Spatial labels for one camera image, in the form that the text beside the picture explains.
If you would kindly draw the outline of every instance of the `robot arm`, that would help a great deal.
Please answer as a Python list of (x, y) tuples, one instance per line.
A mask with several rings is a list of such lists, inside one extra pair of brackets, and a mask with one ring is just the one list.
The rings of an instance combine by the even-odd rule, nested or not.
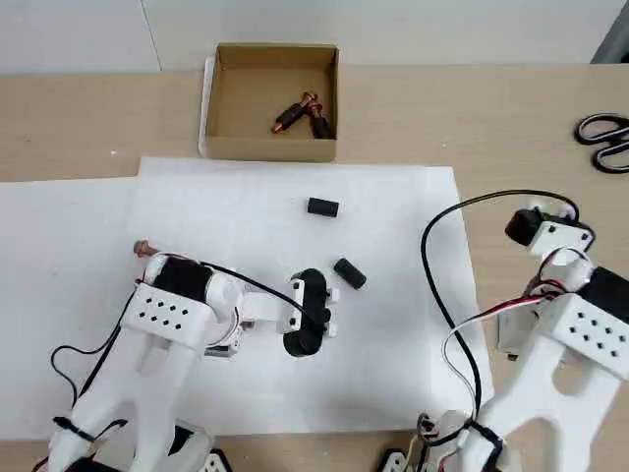
[[(178, 424), (175, 415), (181, 392), (203, 354), (235, 354), (243, 326), (258, 322), (276, 323), (286, 351), (295, 357), (315, 354), (322, 340), (333, 334), (327, 305), (334, 301), (335, 292), (318, 270), (294, 275), (290, 298), (268, 287), (269, 293), (248, 291), (235, 276), (264, 286), (230, 269), (159, 253), (146, 241), (137, 243), (135, 252), (149, 257), (143, 278), (92, 384), (68, 418), (56, 419), (60, 430), (49, 446), (50, 472), (116, 470), (103, 469), (103, 464), (85, 456), (123, 405), (135, 408), (133, 425), (125, 427), (128, 438), (119, 442), (133, 445), (125, 468), (197, 472), (211, 446), (203, 427), (186, 425), (194, 437), (179, 453), (168, 452)], [(212, 332), (216, 329), (213, 319), (228, 328)], [(153, 350), (162, 351), (161, 362), (149, 367)], [(184, 456), (187, 465), (182, 469)]]
[[(516, 212), (506, 233), (543, 258), (525, 294), (549, 290), (551, 296), (499, 316), (499, 347), (517, 354), (515, 375), (475, 421), (461, 411), (446, 412), (439, 419), (431, 429), (430, 441), (436, 445), (429, 448), (424, 472), (519, 472), (519, 454), (505, 438), (535, 419), (553, 429), (555, 441), (547, 458), (552, 470), (586, 472), (592, 441), (629, 377), (629, 281), (594, 267), (585, 255), (594, 231), (533, 208)], [(553, 382), (569, 353), (585, 374), (572, 394), (558, 391)], [(454, 440), (438, 443), (459, 430)], [(427, 438), (421, 424), (418, 436)], [(411, 468), (398, 452), (381, 470)]]

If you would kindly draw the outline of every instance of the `white paper sheet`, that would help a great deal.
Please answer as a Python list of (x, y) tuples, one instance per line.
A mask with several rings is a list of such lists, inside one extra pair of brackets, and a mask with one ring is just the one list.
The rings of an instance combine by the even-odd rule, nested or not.
[[(0, 440), (44, 439), (71, 391), (59, 344), (102, 343), (139, 263), (123, 229), (135, 179), (0, 185)], [(95, 358), (61, 354), (79, 385)]]
[[(342, 289), (339, 334), (293, 359), (272, 329), (246, 334), (231, 359), (207, 358), (182, 414), (221, 435), (414, 427), (417, 412), (468, 408), (438, 354), (445, 322), (429, 295), (421, 231), (458, 201), (450, 168), (212, 162), (144, 158), (129, 239), (227, 265), (275, 287), (307, 267)], [(308, 197), (341, 202), (306, 213)], [(478, 311), (463, 221), (430, 238), (435, 278), (459, 320)], [(368, 277), (355, 291), (331, 270), (346, 257)], [(466, 336), (492, 394), (485, 341)], [(455, 353), (462, 367), (462, 356)]]

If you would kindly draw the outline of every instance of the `open cardboard box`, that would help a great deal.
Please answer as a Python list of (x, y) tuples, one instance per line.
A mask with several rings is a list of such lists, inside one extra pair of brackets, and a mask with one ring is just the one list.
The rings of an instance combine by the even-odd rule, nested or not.
[[(201, 155), (215, 159), (327, 162), (336, 156), (338, 49), (333, 45), (221, 43), (205, 63)], [(304, 91), (323, 105), (332, 140), (300, 118), (274, 135), (275, 118)]]

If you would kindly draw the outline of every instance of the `black scissors handle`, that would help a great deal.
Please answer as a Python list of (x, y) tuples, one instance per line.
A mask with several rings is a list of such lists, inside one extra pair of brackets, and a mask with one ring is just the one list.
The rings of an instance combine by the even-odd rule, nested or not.
[(624, 150), (629, 150), (629, 141), (619, 141), (611, 143), (611, 146), (604, 147), (592, 154), (592, 165), (606, 174), (626, 174), (629, 172), (629, 164), (627, 165), (608, 165), (605, 160), (611, 155), (618, 154)]
[[(590, 135), (586, 133), (586, 128), (593, 123), (604, 123), (615, 125), (610, 131)], [(609, 165), (605, 161), (608, 157), (629, 150), (629, 118), (615, 113), (597, 113), (581, 120), (575, 130), (574, 139), (581, 145), (597, 145), (608, 143), (609, 146), (602, 147), (592, 154), (592, 165), (600, 172), (607, 174), (625, 174), (629, 172), (627, 165)]]
[[(598, 133), (597, 135), (586, 134), (586, 128), (593, 123), (610, 123), (616, 125), (617, 128)], [(581, 145), (616, 142), (622, 140), (625, 135), (629, 135), (629, 118), (615, 113), (597, 113), (596, 115), (590, 115), (581, 120), (574, 130), (574, 139)]]

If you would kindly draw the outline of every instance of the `wooden table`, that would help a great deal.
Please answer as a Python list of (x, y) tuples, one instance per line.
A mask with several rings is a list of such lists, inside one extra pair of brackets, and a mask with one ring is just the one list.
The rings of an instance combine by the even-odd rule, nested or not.
[[(200, 83), (201, 72), (0, 77), (0, 180), (133, 176), (143, 154), (197, 155)], [(626, 66), (344, 66), (339, 96), (339, 162), (452, 165), (463, 198), (507, 188), (564, 193), (598, 232), (596, 261), (629, 276), (629, 177), (595, 171), (591, 150), (571, 138), (574, 123), (589, 113), (629, 113)], [(503, 234), (523, 203), (512, 198), (466, 210), (483, 307), (519, 294), (533, 273), (535, 262)], [(492, 343), (492, 326), (487, 334)], [(500, 389), (512, 365), (491, 358)], [(625, 388), (591, 470), (626, 470), (628, 423)], [(514, 438), (532, 471), (541, 470), (541, 431), (526, 427)], [(386, 446), (405, 446), (408, 438), (287, 435), (219, 445), (236, 471), (359, 472), (373, 470)], [(0, 443), (0, 471), (26, 470), (43, 453), (41, 442)]]

